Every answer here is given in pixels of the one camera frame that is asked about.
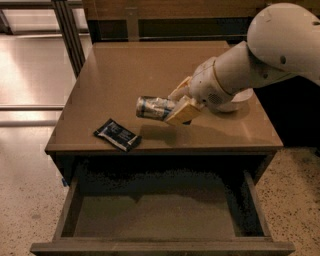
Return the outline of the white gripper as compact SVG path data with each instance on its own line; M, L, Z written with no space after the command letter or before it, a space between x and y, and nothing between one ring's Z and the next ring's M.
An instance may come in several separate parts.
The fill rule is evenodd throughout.
M165 118L169 125L182 125L198 117L204 105L209 110L233 99L219 84L215 74L215 57L200 64L191 76L186 77L169 95L168 99L178 101L174 109Z

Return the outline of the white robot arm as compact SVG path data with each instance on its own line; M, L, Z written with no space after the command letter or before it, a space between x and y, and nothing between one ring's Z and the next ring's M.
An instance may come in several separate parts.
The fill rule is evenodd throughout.
M169 95L176 105L165 122L189 122L204 107L237 111L251 89L294 76L320 85L320 19L299 5L273 4L255 16L245 41L200 64Z

